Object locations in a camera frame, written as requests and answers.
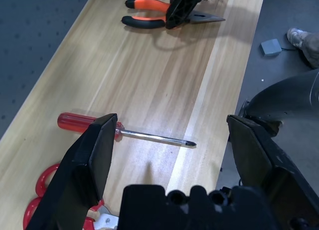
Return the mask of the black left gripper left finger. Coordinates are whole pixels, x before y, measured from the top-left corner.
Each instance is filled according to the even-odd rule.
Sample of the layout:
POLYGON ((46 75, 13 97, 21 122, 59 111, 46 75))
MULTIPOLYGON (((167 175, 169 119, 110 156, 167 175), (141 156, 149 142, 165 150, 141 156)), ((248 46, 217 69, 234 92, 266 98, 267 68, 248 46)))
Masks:
POLYGON ((81 133, 62 161, 39 176, 33 199, 24 212, 26 230, 98 230, 87 216, 104 204, 103 193, 111 166, 117 115, 94 118, 59 115, 60 128, 81 133))

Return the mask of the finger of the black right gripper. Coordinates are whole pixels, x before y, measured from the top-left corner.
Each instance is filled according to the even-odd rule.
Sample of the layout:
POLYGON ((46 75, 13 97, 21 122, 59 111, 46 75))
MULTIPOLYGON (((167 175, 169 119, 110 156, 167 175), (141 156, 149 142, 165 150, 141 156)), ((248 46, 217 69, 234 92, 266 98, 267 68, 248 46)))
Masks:
POLYGON ((184 23, 200 1, 202 0, 170 0, 170 5, 165 16, 166 29, 173 29, 184 23))

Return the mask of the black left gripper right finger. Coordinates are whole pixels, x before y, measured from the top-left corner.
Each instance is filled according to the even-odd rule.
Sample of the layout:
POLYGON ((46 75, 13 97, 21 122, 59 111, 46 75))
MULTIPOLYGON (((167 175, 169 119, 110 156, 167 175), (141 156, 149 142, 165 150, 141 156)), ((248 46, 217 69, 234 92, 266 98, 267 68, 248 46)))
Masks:
POLYGON ((244 186, 259 187, 285 230, 317 230, 319 197, 291 158, 252 120, 226 120, 238 174, 244 186))

